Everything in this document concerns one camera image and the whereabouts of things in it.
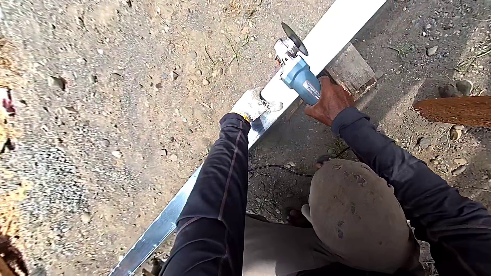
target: worker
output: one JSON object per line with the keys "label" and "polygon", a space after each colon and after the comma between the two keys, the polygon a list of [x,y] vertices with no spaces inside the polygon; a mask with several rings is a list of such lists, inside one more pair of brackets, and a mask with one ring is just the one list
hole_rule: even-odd
{"label": "worker", "polygon": [[487,209],[378,133],[342,87],[320,82],[321,98],[305,113],[361,163],[317,164],[308,204],[290,212],[289,224],[247,215],[250,122],[282,108],[262,101],[260,89],[247,91],[220,121],[160,275],[424,275],[415,237],[430,243],[440,275],[491,275]]}

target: blue angle grinder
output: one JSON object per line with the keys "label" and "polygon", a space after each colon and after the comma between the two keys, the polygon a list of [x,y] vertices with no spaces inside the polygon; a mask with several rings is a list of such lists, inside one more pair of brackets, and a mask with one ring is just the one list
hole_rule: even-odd
{"label": "blue angle grinder", "polygon": [[281,65],[281,79],[288,88],[296,93],[309,105],[314,105],[321,97],[321,83],[310,71],[310,66],[297,53],[308,56],[308,51],[300,38],[288,25],[281,23],[286,38],[280,38],[274,44],[276,61]]}

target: sleeve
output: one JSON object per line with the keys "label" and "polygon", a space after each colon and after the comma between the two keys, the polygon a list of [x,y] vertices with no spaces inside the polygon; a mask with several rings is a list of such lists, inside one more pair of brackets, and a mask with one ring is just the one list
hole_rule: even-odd
{"label": "sleeve", "polygon": [[250,124],[235,113],[220,124],[219,139],[177,221],[164,276],[242,275]]}
{"label": "sleeve", "polygon": [[426,164],[379,134],[356,108],[341,111],[332,131],[394,187],[419,240],[430,243],[440,275],[491,275],[491,216]]}

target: gloved hand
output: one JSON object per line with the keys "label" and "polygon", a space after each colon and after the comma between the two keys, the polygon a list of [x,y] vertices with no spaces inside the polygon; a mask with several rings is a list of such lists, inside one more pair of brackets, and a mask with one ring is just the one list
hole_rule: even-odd
{"label": "gloved hand", "polygon": [[316,118],[321,123],[331,126],[336,116],[355,103],[351,95],[342,86],[335,85],[327,76],[319,78],[321,82],[321,98],[313,106],[305,107],[305,114]]}
{"label": "gloved hand", "polygon": [[237,113],[244,117],[248,122],[251,122],[259,118],[264,112],[279,111],[283,108],[281,102],[267,102],[261,100],[259,94],[262,90],[262,87],[247,90],[234,107],[232,107],[230,112]]}

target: power cord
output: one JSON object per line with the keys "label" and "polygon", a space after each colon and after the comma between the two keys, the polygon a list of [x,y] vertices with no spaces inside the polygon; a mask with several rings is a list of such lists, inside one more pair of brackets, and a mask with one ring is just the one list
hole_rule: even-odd
{"label": "power cord", "polygon": [[[346,147],[345,149],[343,149],[340,153],[338,153],[334,158],[338,158],[341,154],[343,154],[345,151],[347,151],[350,147]],[[296,171],[292,171],[290,169],[287,169],[283,166],[280,166],[280,165],[266,165],[266,166],[261,166],[261,167],[254,167],[254,168],[250,168],[247,170],[247,172],[251,172],[251,171],[255,171],[257,169],[262,169],[262,168],[267,168],[267,167],[278,167],[278,168],[281,168],[283,170],[286,170],[286,171],[289,171],[290,173],[292,174],[296,174],[296,175],[299,175],[299,176],[305,176],[305,177],[312,177],[314,176],[313,174],[303,174],[303,173],[299,173],[299,172],[296,172]]]}

